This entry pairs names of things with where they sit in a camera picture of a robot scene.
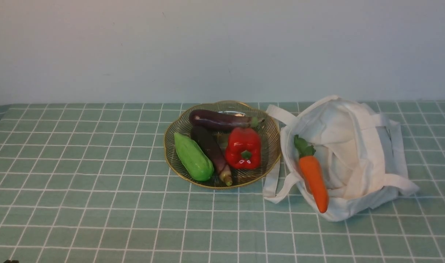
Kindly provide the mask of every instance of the purple eggplant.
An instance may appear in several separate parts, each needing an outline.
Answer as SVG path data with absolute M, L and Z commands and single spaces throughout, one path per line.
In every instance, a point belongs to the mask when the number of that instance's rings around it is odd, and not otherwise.
M 229 132 L 236 127 L 255 128 L 264 122 L 264 119 L 229 115 L 212 110 L 194 110 L 190 113 L 189 121 L 194 126 L 199 125 L 209 130 Z
M 231 186 L 232 172 L 221 148 L 219 148 L 219 145 L 209 131 L 202 126 L 194 126 L 190 132 L 190 137 L 200 146 L 209 160 L 211 160 L 219 179 L 223 181 L 225 185 Z

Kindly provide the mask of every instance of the orange carrot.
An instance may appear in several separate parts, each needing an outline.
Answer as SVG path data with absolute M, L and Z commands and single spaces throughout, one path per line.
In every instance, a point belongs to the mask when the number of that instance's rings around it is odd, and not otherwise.
M 308 146 L 306 140 L 294 137 L 294 145 L 299 151 L 299 168 L 301 169 L 307 190 L 313 195 L 316 206 L 320 213 L 325 213 L 328 209 L 329 196 L 323 181 L 321 166 L 314 156 L 313 145 Z

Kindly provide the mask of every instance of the tote bag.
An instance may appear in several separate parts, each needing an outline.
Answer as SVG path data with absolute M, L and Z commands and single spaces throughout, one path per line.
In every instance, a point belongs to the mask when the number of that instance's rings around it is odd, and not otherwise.
M 302 196 L 327 221 L 345 220 L 356 213 L 376 208 L 419 190 L 408 179 L 401 125 L 366 104 L 328 96 L 297 117 L 274 105 L 266 111 L 286 126 L 281 129 L 281 151 L 289 170 L 283 188 L 276 195 L 279 163 L 265 180 L 263 196 L 278 203 L 295 185 Z M 323 171 L 329 205 L 319 213 L 313 196 L 306 190 L 294 147 L 298 134 L 316 149 L 314 156 Z

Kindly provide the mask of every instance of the plate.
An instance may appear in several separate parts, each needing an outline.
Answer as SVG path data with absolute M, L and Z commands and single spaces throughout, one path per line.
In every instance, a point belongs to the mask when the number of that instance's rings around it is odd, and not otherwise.
M 216 174 L 214 174 L 210 180 L 205 182 L 194 180 L 177 156 L 177 152 L 175 151 L 174 133 L 178 132 L 185 136 L 189 136 L 193 127 L 189 121 L 189 115 L 193 110 L 200 109 L 212 110 L 231 115 L 248 115 L 250 117 L 264 118 L 265 120 L 258 127 L 254 128 L 254 130 L 256 130 L 256 132 L 260 135 L 262 143 L 260 166 L 253 170 L 237 170 L 231 168 L 233 180 L 231 186 L 225 185 L 221 180 L 219 180 L 219 177 Z M 229 133 L 217 131 L 212 134 L 224 153 L 224 150 L 227 147 Z M 205 188 L 219 190 L 241 187 L 256 182 L 257 180 L 260 180 L 266 176 L 281 158 L 279 127 L 276 125 L 275 121 L 266 114 L 266 112 L 256 108 L 251 108 L 250 106 L 241 102 L 225 100 L 217 103 L 200 104 L 185 111 L 182 115 L 180 115 L 178 120 L 174 121 L 169 128 L 167 128 L 164 134 L 164 151 L 165 160 L 170 168 L 172 168 L 176 174 L 180 175 L 181 178 L 189 181 L 190 183 Z

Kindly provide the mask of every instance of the wall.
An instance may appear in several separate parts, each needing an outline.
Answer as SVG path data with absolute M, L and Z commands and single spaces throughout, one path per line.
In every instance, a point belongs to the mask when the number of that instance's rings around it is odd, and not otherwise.
M 0 105 L 330 94 L 445 99 L 445 0 L 0 0 Z

